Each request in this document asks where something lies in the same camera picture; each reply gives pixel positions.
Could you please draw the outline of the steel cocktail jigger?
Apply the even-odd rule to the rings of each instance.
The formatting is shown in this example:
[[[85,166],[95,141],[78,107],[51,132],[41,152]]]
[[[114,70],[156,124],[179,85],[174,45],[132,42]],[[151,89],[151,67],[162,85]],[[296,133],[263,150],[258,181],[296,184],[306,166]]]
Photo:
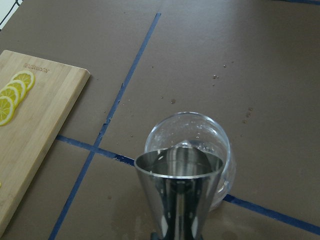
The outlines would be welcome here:
[[[223,161],[195,147],[147,152],[134,161],[160,240],[200,240]]]

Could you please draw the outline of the clear wine glass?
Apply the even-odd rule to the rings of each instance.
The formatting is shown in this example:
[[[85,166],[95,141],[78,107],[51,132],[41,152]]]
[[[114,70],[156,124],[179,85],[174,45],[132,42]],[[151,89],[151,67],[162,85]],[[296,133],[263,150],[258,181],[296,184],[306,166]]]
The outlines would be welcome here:
[[[146,153],[171,147],[194,147],[219,157],[223,171],[210,210],[216,210],[233,186],[237,163],[230,139],[222,126],[197,112],[178,112],[156,124],[149,133]]]

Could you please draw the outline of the bamboo cutting board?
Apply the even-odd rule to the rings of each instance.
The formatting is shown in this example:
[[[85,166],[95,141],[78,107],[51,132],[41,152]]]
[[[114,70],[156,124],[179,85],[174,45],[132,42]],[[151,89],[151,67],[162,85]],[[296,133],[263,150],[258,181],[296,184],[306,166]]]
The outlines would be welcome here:
[[[35,84],[0,128],[0,231],[3,233],[90,77],[88,70],[10,50],[0,55],[0,85],[22,70]]]

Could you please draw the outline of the lemon slice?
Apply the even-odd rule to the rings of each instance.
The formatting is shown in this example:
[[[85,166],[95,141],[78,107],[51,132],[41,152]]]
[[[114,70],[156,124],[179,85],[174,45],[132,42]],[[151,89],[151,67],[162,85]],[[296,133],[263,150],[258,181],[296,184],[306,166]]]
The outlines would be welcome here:
[[[11,80],[5,86],[6,87],[14,87],[17,89],[17,91],[19,93],[19,101],[20,102],[25,98],[26,93],[27,93],[27,88],[26,88],[26,84],[23,81]]]
[[[0,97],[0,125],[4,126],[10,122],[15,112],[15,105],[8,96]]]
[[[9,97],[13,101],[14,107],[17,107],[20,103],[20,93],[13,86],[5,86],[0,90],[1,97]]]
[[[25,84],[26,91],[28,92],[35,84],[36,77],[33,72],[22,70],[17,72],[11,80],[20,80]]]

